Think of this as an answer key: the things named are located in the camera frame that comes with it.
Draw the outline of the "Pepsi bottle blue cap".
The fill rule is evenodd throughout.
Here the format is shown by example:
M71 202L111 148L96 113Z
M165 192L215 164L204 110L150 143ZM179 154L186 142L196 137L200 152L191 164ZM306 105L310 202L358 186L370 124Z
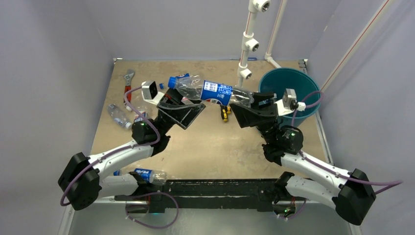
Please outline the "Pepsi bottle blue cap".
M253 93L250 91L197 77L170 77L168 87L177 90L189 100L207 101L224 106L239 103L246 107L250 107L254 102Z

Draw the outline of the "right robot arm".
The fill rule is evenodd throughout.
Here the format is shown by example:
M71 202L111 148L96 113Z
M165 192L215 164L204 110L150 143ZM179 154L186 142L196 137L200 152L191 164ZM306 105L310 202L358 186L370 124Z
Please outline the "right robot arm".
M302 131L292 125L281 125L280 116L304 111L308 105L297 100L294 90L288 89L282 99L272 93L253 93L249 101L231 101L230 107L241 128L255 127L265 140L266 160L294 169L306 178L288 174L275 185L276 196L289 196L317 201L330 208L345 221L361 225L376 200L366 173L359 169L341 169L321 161L303 151Z

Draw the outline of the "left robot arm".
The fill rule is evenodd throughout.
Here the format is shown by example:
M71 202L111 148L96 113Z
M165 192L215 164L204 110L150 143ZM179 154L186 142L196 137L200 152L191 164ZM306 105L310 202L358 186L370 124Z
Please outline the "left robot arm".
M60 205L83 210L99 198L127 195L140 200L146 194L144 179L137 173L114 176L113 173L131 163L147 159L163 152L170 141L167 134L177 125L187 129L206 108L200 101L183 103L182 95L168 89L166 93L141 91L145 102L155 105L155 119L142 117L131 126L132 140L103 153L86 156L73 155L58 179L63 191Z

